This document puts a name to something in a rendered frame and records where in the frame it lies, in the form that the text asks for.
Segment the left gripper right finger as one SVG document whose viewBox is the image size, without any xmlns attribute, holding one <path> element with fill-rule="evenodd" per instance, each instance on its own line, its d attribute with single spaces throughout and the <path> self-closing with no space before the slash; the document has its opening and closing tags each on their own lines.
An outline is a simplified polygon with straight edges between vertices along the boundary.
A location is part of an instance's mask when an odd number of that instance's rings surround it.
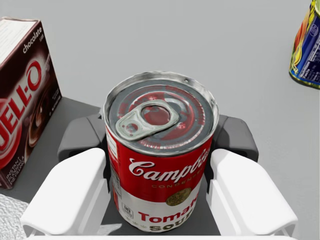
<svg viewBox="0 0 320 240">
<path fill-rule="evenodd" d="M 222 236 L 291 237 L 298 217 L 267 171 L 248 125 L 221 115 L 204 176 L 206 201 Z"/>
</svg>

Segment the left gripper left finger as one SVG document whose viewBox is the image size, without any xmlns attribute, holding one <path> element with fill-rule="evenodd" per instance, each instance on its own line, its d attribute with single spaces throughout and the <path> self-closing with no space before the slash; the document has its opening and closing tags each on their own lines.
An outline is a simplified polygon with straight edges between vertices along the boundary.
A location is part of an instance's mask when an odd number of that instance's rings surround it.
<svg viewBox="0 0 320 240">
<path fill-rule="evenodd" d="M 101 114 L 72 120 L 52 168 L 20 218 L 26 236 L 96 236 L 111 199 Z"/>
</svg>

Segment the red and white can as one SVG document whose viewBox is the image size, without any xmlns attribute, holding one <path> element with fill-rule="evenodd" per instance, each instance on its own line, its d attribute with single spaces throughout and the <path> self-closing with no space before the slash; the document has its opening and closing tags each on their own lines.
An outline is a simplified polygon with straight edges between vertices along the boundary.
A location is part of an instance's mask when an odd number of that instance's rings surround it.
<svg viewBox="0 0 320 240">
<path fill-rule="evenodd" d="M 102 112 L 119 214 L 163 233 L 192 214 L 219 122 L 213 94 L 180 73 L 148 71 L 117 84 Z"/>
</svg>

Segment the green and blue rectangular can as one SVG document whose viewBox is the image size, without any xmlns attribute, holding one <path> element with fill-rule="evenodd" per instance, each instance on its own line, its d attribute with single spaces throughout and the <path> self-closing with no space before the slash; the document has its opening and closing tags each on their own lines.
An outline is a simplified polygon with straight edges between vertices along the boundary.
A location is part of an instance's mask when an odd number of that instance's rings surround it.
<svg viewBox="0 0 320 240">
<path fill-rule="evenodd" d="M 289 75 L 301 85 L 320 90 L 320 0 L 311 0 L 295 36 Z"/>
</svg>

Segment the red and brown carton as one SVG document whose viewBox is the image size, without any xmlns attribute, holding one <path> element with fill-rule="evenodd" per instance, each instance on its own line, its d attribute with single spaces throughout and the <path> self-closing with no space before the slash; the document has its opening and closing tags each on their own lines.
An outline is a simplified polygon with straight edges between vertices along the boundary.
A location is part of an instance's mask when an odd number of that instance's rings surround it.
<svg viewBox="0 0 320 240">
<path fill-rule="evenodd" d="M 0 18 L 0 189 L 12 189 L 62 98 L 39 19 Z"/>
</svg>

